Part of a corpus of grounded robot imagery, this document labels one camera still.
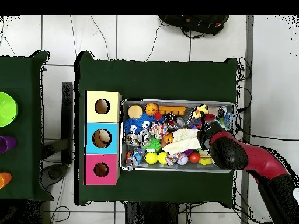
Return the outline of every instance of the purple cup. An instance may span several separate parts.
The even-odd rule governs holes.
[[[13,149],[16,144],[16,139],[12,136],[0,136],[0,154]]]

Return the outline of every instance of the red ball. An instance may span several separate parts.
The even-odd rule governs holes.
[[[199,159],[200,159],[200,155],[198,152],[192,152],[190,155],[189,155],[189,160],[192,162],[192,163],[197,163],[199,162]]]

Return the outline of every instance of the green mat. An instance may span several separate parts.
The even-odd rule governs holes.
[[[47,51],[30,57],[0,57],[0,91],[18,104],[18,116],[0,128],[0,136],[18,141],[15,149],[0,154],[0,172],[9,172],[12,181],[0,190],[0,199],[52,200],[39,183],[41,161],[40,72]]]
[[[161,201],[233,203],[233,172],[121,171],[116,186],[83,185],[84,91],[118,91],[124,98],[236,101],[236,59],[225,62],[95,60],[82,51],[75,63],[75,203]]]

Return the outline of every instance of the robotic arm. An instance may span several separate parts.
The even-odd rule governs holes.
[[[218,167],[253,175],[274,224],[299,224],[298,177],[288,173],[278,153],[237,141],[217,122],[204,126],[197,139]]]

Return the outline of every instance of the cup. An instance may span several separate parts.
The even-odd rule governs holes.
[[[16,144],[16,138],[12,136],[0,136],[0,154],[13,149]]]
[[[0,189],[5,187],[12,179],[10,173],[0,173]]]

